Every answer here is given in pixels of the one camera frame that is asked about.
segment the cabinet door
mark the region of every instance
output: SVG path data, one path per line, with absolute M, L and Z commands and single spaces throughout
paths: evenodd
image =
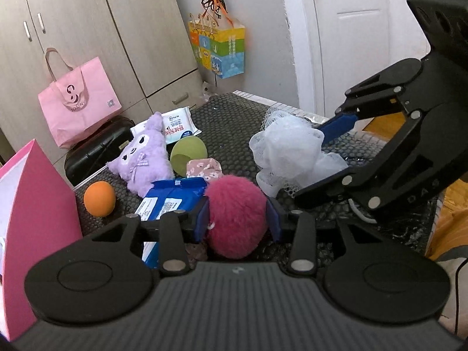
M 176 0 L 107 1 L 146 96 L 197 68 Z
M 147 99 L 148 104 L 153 112 L 161 113 L 184 106 L 200 105 L 202 84 L 200 73 L 194 71 L 150 96 Z
M 73 66 L 98 56 L 123 109 L 144 94 L 112 21 L 106 0 L 27 0 L 42 47 L 55 47 Z M 60 63 L 52 54 L 56 77 Z
M 146 99 L 141 100 L 139 103 L 122 112 L 122 116 L 133 120 L 135 124 L 148 120 L 149 116 L 152 114 L 153 112 L 151 112 L 151 108 Z
M 56 162 L 66 151 L 55 144 L 37 98 L 49 83 L 27 2 L 0 0 L 0 6 L 0 128 L 15 151 L 35 138 Z

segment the door handle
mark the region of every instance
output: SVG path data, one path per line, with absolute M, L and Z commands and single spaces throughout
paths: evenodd
M 27 39 L 29 39 L 30 42 L 32 42 L 31 34 L 29 33 L 29 29 L 27 28 L 27 22 L 26 21 L 23 22 L 23 26 L 24 26 L 24 30 L 26 31 Z
M 41 13 L 37 14 L 37 18 L 39 18 L 39 25 L 41 26 L 42 32 L 45 34 L 45 27 L 44 27 L 44 22 L 42 22 Z

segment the white wipes pack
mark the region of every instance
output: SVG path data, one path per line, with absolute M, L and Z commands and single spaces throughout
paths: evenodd
M 163 113 L 162 122 L 164 125 L 166 144 L 175 143 L 182 137 L 196 136 L 202 132 L 193 123 L 189 107 L 187 106 Z M 145 125 L 146 121 L 143 121 L 131 128 L 130 130 L 133 136 L 135 137 L 139 132 L 143 131 Z

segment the orange ribbon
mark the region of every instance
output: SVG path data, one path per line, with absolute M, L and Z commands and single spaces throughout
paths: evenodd
M 224 16 L 226 17 L 226 20 L 228 20 L 229 23 L 231 24 L 231 26 L 234 27 L 234 23 L 231 20 L 231 18 L 229 17 L 228 12 L 226 11 L 226 9 L 224 9 L 223 4 L 219 0 L 212 0 L 212 1 L 213 1 L 213 5 L 212 5 L 213 10 L 217 11 L 218 8 L 219 8 L 223 12 Z M 208 9 L 210 9 L 210 7 L 207 7 L 205 9 L 205 12 L 203 13 L 202 18 L 204 18 L 205 15 L 208 13 Z

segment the pink fuzzy ball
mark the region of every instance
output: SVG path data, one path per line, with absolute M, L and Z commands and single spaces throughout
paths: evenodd
M 266 232 L 266 196 L 246 178 L 226 175 L 210 183 L 208 245 L 221 256 L 241 259 Z

